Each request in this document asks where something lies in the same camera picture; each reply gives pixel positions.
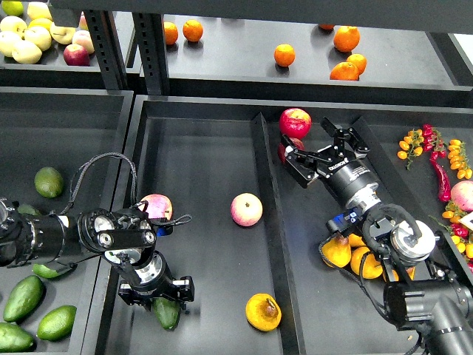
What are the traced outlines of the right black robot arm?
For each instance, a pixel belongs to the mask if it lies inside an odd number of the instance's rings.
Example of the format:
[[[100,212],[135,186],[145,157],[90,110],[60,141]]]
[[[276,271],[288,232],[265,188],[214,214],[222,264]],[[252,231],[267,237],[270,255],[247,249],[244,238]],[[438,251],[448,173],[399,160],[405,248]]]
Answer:
[[[364,163],[369,147],[353,128],[327,119],[321,126],[333,142],[315,152],[280,134],[286,170],[302,187],[321,180],[344,209],[327,221],[330,235],[319,245],[321,258],[361,287],[372,259],[385,280],[383,299],[373,306],[387,322],[417,332],[417,346],[426,354],[470,354],[472,287],[452,266],[432,258],[446,236],[381,201],[378,177]]]

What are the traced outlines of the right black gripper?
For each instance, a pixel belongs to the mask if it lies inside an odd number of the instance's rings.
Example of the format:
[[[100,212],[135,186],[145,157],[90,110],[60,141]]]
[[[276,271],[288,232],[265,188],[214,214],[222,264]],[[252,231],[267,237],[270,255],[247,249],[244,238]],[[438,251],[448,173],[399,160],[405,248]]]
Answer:
[[[364,159],[370,148],[352,127],[336,126],[328,118],[322,129],[333,143],[318,152],[299,149],[287,136],[281,135],[285,148],[285,169],[302,187],[321,178],[329,193],[346,209],[370,209],[381,200],[376,194],[378,178],[358,159]]]

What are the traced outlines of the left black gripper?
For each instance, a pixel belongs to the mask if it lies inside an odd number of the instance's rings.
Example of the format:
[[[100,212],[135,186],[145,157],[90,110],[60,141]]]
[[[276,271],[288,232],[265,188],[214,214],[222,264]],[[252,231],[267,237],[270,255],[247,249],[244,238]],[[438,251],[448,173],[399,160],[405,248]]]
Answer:
[[[150,311],[152,300],[164,297],[178,302],[182,311],[188,313],[187,303],[194,301],[194,281],[191,276],[174,279],[164,256],[154,251],[149,263],[135,270],[139,282],[121,280],[118,296],[127,305],[139,305]]]

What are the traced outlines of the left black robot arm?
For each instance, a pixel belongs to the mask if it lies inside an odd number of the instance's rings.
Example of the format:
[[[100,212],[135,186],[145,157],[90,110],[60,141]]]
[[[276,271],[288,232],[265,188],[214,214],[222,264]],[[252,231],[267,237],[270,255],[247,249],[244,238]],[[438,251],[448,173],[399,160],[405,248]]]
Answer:
[[[1,265],[13,268],[38,263],[63,274],[100,256],[121,276],[118,294],[127,305],[150,309],[153,299],[164,297],[185,309],[194,300],[194,282],[190,276],[172,276],[156,242],[192,217],[150,218],[148,202],[136,198],[134,165],[130,175],[131,205],[116,212],[97,208],[77,217],[65,211],[34,216],[19,213],[17,202],[2,198]]]

